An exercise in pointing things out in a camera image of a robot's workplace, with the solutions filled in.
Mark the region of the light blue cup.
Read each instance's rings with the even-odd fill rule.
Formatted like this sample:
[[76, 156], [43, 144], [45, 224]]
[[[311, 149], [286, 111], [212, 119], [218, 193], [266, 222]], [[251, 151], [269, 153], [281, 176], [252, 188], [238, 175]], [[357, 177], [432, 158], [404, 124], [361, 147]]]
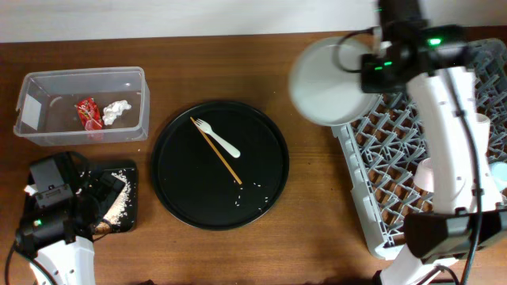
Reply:
[[498, 190], [503, 192], [507, 188], [507, 163], [495, 162], [490, 165], [490, 171]]

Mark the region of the white cup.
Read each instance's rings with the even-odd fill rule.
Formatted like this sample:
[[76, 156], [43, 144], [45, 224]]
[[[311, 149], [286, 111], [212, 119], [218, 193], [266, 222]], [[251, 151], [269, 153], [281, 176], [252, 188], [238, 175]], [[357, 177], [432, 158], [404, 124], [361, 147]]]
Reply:
[[490, 119], [476, 113], [475, 142], [480, 154], [486, 155], [490, 139]]

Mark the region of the grey plate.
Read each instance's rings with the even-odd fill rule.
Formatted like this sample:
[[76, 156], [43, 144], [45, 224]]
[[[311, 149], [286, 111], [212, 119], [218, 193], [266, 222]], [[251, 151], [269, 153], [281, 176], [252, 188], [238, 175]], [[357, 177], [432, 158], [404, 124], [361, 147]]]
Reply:
[[360, 57], [370, 52], [357, 40], [338, 44], [339, 36], [309, 45], [291, 68], [288, 87], [291, 101], [299, 114], [314, 124], [338, 126], [366, 115], [380, 98], [363, 93], [360, 75], [339, 69], [335, 61], [357, 68]]

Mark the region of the red snack wrapper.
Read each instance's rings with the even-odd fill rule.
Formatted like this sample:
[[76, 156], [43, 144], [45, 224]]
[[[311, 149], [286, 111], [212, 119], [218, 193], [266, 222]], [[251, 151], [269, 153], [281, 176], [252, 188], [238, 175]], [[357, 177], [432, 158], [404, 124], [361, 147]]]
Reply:
[[103, 128], [99, 108], [92, 97], [80, 101], [75, 108], [86, 131], [99, 131]]

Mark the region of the white bowl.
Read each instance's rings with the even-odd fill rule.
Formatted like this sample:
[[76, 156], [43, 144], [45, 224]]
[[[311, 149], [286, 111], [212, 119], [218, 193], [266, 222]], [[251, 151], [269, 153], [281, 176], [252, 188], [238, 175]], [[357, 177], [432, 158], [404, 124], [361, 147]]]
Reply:
[[426, 158], [418, 164], [414, 174], [414, 184], [423, 191], [434, 192], [431, 158]]

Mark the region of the white napkin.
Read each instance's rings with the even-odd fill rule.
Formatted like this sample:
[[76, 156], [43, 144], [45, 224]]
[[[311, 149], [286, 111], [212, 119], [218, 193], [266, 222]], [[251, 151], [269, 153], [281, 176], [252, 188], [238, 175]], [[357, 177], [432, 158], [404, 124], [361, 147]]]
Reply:
[[102, 120], [104, 125], [112, 125], [114, 121], [123, 114], [124, 111], [130, 110], [132, 106], [126, 101], [115, 101], [103, 108]]

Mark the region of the rice and pasta leftovers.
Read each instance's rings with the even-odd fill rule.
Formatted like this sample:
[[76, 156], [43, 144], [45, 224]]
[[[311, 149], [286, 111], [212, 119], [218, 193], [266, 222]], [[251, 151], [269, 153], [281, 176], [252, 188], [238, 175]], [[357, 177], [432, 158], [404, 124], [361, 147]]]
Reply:
[[121, 226], [126, 226], [128, 224], [127, 222], [124, 222], [124, 219], [128, 217], [128, 208], [130, 207], [131, 202], [131, 199], [129, 198], [132, 190], [131, 183], [126, 176], [125, 169], [112, 172], [112, 175], [124, 182], [124, 187], [112, 203], [112, 206], [109, 208], [102, 221], [96, 226], [96, 234], [119, 232]]

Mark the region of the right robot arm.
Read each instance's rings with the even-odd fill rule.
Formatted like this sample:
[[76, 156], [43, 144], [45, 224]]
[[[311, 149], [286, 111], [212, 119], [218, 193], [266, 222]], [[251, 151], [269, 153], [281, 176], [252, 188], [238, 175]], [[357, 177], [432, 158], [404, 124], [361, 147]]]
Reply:
[[405, 245], [376, 284], [425, 284], [506, 236], [506, 208], [479, 143], [475, 74], [458, 25], [430, 27], [416, 1], [383, 0], [383, 48], [363, 55], [365, 93], [406, 91], [424, 125], [433, 171], [433, 209], [404, 219]]

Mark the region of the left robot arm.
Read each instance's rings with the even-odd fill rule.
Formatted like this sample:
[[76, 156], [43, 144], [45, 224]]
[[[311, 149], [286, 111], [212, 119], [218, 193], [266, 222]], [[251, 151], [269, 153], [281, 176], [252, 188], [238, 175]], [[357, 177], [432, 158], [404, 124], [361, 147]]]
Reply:
[[93, 236], [125, 182], [92, 170], [76, 152], [30, 165], [29, 188], [13, 251], [24, 257], [38, 284], [93, 284]]

